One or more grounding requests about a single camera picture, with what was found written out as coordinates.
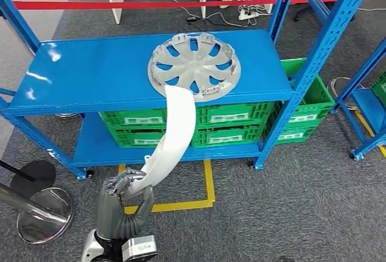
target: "carpet floor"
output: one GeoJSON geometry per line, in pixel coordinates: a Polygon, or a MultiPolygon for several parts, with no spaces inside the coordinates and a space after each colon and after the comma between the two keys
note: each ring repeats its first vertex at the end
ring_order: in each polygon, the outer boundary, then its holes
{"type": "MultiPolygon", "coordinates": [[[[385,7],[386,2],[365,1],[362,6],[385,7]]],[[[311,12],[293,22],[292,18],[299,7],[291,6],[282,27],[277,41],[282,59],[306,56],[321,27],[311,12]]],[[[218,10],[210,8],[208,14],[218,10]]],[[[228,21],[237,20],[236,8],[223,13],[228,21]]],[[[198,21],[192,25],[188,25],[186,17],[183,10],[124,10],[121,23],[116,25],[111,11],[66,11],[54,38],[237,29],[218,25],[222,24],[219,16],[212,19],[215,24],[198,21]]],[[[353,76],[386,35],[385,19],[384,11],[358,11],[320,76],[325,83],[334,77],[353,76]]],[[[259,17],[255,27],[266,27],[268,21],[268,17],[259,17]]],[[[245,45],[253,45],[253,40],[246,40],[245,45]]],[[[122,64],[131,58],[135,56],[128,50],[122,56],[122,64]]],[[[378,65],[364,85],[378,76],[384,65],[384,61],[378,65]]],[[[30,120],[69,155],[80,126],[80,120],[51,116],[30,120]]],[[[280,255],[296,262],[386,261],[386,160],[378,149],[366,154],[362,162],[350,159],[349,148],[358,144],[345,116],[339,112],[328,115],[305,143],[276,146],[262,171],[249,168],[247,159],[212,161],[216,192],[213,208],[152,214],[142,234],[155,235],[160,252],[156,261],[274,262],[280,255]]],[[[3,159],[21,167],[50,158],[14,130],[3,159]]],[[[2,203],[2,261],[80,261],[87,233],[95,227],[98,190],[104,179],[117,173],[116,167],[98,167],[92,179],[78,182],[50,160],[57,168],[55,186],[73,198],[73,222],[52,243],[29,245],[17,235],[17,212],[2,203]]],[[[8,184],[11,178],[2,170],[2,182],[8,184]]],[[[158,203],[205,199],[204,165],[182,162],[155,191],[158,203]]]]}

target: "robotic hand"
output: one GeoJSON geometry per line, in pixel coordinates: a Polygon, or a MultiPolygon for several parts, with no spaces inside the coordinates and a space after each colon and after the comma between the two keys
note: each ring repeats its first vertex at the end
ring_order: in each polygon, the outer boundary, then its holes
{"type": "Polygon", "coordinates": [[[145,156],[141,171],[129,168],[103,183],[98,201],[97,227],[88,235],[81,262],[96,257],[146,261],[157,255],[154,236],[133,236],[151,213],[155,200],[152,187],[176,167],[189,146],[196,125],[195,98],[190,90],[165,85],[165,92],[166,133],[151,156],[145,156]],[[132,216],[125,214],[122,200],[139,194],[143,195],[143,201],[137,211],[132,216]]]}
{"type": "Polygon", "coordinates": [[[151,213],[155,198],[148,185],[143,190],[143,200],[133,215],[124,213],[124,192],[134,180],[142,180],[146,174],[127,168],[118,176],[106,179],[98,199],[97,229],[88,234],[81,262],[106,257],[112,261],[135,261],[150,259],[157,255],[154,236],[133,238],[141,230],[151,213]],[[146,251],[138,251],[145,247],[146,251]]]}

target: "green plastic crate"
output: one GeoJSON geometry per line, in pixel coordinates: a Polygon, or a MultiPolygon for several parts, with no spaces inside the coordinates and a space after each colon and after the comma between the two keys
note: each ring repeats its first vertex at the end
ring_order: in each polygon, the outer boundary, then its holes
{"type": "MultiPolygon", "coordinates": [[[[284,129],[279,135],[275,144],[305,142],[315,131],[317,127],[317,126],[310,126],[284,129]]],[[[262,137],[265,138],[268,134],[268,131],[265,129],[262,133],[262,137]]]]}
{"type": "Polygon", "coordinates": [[[265,123],[274,102],[199,106],[196,127],[200,129],[265,123]]]}
{"type": "Polygon", "coordinates": [[[372,86],[373,93],[386,107],[386,72],[383,73],[372,86]]]}
{"type": "MultiPolygon", "coordinates": [[[[265,123],[274,102],[198,106],[197,128],[239,126],[265,123]]],[[[166,128],[166,109],[100,112],[108,127],[127,126],[144,129],[166,128]]]]}
{"type": "MultiPolygon", "coordinates": [[[[268,120],[265,127],[262,133],[262,139],[265,139],[268,132],[272,127],[272,124],[275,121],[275,118],[271,115],[268,120]]],[[[283,132],[279,135],[275,144],[283,144],[283,143],[296,143],[296,142],[305,142],[310,137],[317,125],[314,126],[303,126],[303,127],[286,127],[283,132]]]]}
{"type": "Polygon", "coordinates": [[[208,147],[256,142],[260,138],[263,128],[262,124],[253,124],[196,129],[191,139],[191,146],[208,147]]]}
{"type": "Polygon", "coordinates": [[[166,128],[166,109],[148,109],[133,111],[100,112],[100,116],[108,127],[147,127],[166,128]]]}
{"type": "Polygon", "coordinates": [[[129,129],[124,126],[108,127],[115,142],[122,148],[156,147],[165,129],[129,129]]]}
{"type": "MultiPolygon", "coordinates": [[[[281,63],[286,75],[290,76],[300,70],[305,61],[305,58],[301,58],[283,60],[281,63]]],[[[282,104],[283,102],[277,103],[273,114],[277,116],[282,104]]],[[[328,92],[322,79],[317,76],[286,128],[317,126],[326,117],[334,104],[334,99],[328,92]]]]}

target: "yellow floor tape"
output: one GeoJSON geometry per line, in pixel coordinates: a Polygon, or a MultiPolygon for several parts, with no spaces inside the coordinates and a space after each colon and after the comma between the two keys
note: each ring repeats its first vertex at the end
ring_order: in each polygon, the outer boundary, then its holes
{"type": "MultiPolygon", "coordinates": [[[[369,124],[367,124],[367,122],[366,122],[366,120],[363,118],[363,116],[362,116],[362,114],[360,114],[359,110],[355,110],[355,114],[359,118],[359,120],[360,120],[360,122],[362,122],[362,124],[366,127],[366,129],[367,129],[371,137],[374,137],[374,132],[372,132],[372,130],[369,126],[369,124]]],[[[383,156],[386,158],[386,149],[384,149],[383,145],[378,145],[378,148],[381,150],[383,156]]]]}
{"type": "MultiPolygon", "coordinates": [[[[124,164],[118,166],[118,172],[121,173],[126,168],[124,164]]],[[[193,200],[190,202],[178,202],[178,203],[159,203],[153,206],[152,212],[170,212],[170,211],[182,211],[186,209],[202,209],[211,208],[215,201],[213,176],[212,175],[212,165],[210,160],[204,161],[204,169],[205,172],[205,183],[207,185],[207,200],[193,200]]],[[[125,206],[126,214],[133,214],[138,206],[125,206]]]]}

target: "black leg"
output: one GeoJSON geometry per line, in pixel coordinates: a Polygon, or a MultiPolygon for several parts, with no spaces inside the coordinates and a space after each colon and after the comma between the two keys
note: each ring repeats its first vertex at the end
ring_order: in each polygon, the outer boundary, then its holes
{"type": "Polygon", "coordinates": [[[302,14],[305,14],[308,10],[311,10],[311,7],[309,5],[297,11],[296,14],[293,17],[293,21],[299,22],[302,14]]]}

